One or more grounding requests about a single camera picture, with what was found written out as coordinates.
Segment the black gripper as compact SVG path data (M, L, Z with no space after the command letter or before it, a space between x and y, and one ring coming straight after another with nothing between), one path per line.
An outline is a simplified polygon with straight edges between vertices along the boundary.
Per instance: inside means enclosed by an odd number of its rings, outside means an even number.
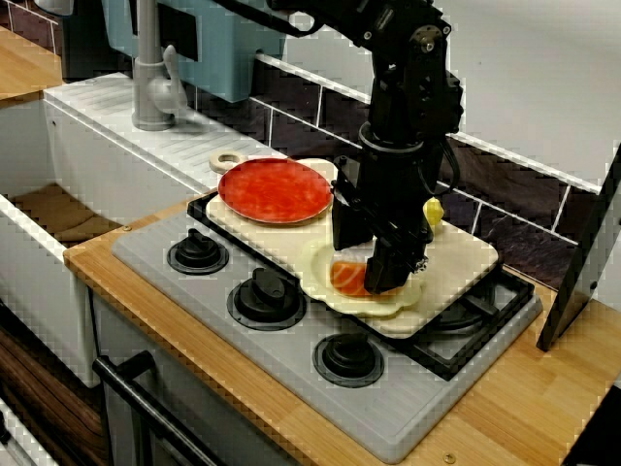
M403 286L426 267L425 249L432 241L423 224L423 205L435 194L446 138L395 144L379 139L365 122L359 130L362 150L339 164L334 189L333 244L344 250L376 237L367 260L364 288L386 293ZM394 233L379 231L377 222ZM388 246L394 235L403 242Z

